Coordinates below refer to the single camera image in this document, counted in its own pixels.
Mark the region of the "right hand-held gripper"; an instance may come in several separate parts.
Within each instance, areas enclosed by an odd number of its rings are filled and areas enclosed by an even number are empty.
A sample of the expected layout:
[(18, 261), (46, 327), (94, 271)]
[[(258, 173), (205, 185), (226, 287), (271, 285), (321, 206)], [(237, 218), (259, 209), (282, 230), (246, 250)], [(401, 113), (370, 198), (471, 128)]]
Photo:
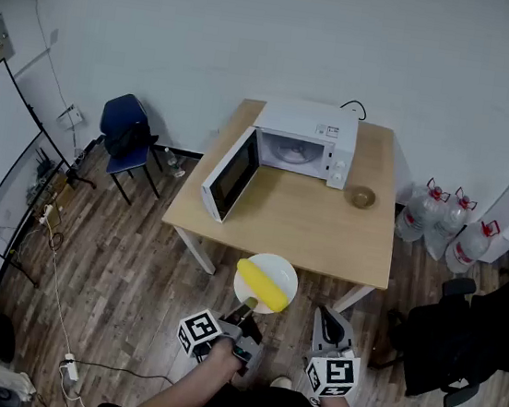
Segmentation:
[(353, 328), (336, 310), (321, 305), (314, 310), (312, 350), (304, 371), (312, 392), (310, 403), (343, 398), (359, 384), (361, 359), (353, 351)]

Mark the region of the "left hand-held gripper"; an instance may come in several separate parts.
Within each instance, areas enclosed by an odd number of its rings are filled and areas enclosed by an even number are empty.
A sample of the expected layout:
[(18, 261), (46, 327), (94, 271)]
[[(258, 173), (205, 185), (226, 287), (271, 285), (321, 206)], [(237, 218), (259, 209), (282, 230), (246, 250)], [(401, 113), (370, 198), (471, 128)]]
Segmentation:
[(215, 341), (230, 338), (234, 355), (242, 363), (238, 373), (243, 376), (262, 349), (262, 334), (252, 317), (257, 306), (258, 299), (249, 297), (228, 316), (215, 318), (209, 310), (196, 313), (179, 322), (177, 339), (187, 356), (200, 363), (206, 359)]

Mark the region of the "person's left hand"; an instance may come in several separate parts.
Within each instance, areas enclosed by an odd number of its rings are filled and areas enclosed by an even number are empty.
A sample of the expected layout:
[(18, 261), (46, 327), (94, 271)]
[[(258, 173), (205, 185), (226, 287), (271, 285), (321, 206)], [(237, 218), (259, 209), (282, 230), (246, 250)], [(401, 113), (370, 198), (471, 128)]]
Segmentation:
[(206, 361), (217, 370), (233, 376), (242, 368), (241, 360), (234, 355), (234, 344), (230, 338), (222, 337), (215, 341)]

